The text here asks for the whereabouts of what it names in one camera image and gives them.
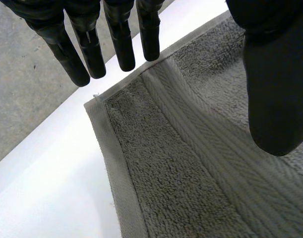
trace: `gray concrete surface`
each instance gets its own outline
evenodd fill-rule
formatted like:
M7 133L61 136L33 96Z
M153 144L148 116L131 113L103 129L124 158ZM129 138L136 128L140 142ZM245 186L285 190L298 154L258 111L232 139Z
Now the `gray concrete surface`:
M161 11L173 1L166 0ZM135 36L139 32L135 8L129 22ZM67 17L65 25L81 56ZM108 61L115 51L103 10L97 30ZM45 42L0 2L0 160L76 89Z

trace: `concrete floor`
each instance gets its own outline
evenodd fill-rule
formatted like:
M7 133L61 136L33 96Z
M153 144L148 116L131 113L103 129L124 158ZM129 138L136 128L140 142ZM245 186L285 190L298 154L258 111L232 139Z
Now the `concrete floor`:
M161 11L173 1L166 0ZM135 8L129 23L135 36L139 32ZM81 56L67 17L65 26ZM115 51L103 9L97 31L107 62ZM0 161L76 89L45 42L0 3Z

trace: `gray towel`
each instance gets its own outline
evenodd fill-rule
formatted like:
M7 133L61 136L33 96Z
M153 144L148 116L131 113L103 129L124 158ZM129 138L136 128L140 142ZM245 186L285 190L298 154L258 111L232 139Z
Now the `gray towel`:
M124 238L303 237L303 144L253 142L229 12L85 105Z

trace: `white table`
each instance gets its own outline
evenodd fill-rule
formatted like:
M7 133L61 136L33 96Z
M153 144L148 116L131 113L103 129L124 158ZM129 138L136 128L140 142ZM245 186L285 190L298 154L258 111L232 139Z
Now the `white table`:
M227 10L224 0L176 0L161 14L161 50ZM136 68L145 63L133 39ZM0 162L0 238L119 238L103 155L84 103L125 78L116 57L107 75L78 89Z

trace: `white surface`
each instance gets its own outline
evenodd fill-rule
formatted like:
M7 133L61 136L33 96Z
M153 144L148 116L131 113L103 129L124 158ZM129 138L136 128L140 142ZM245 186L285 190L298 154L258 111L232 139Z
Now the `white surface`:
M224 0L176 0L161 14L161 50L227 10ZM145 63L133 39L136 68ZM84 103L125 78L78 89L0 162L0 238L121 237L104 159Z

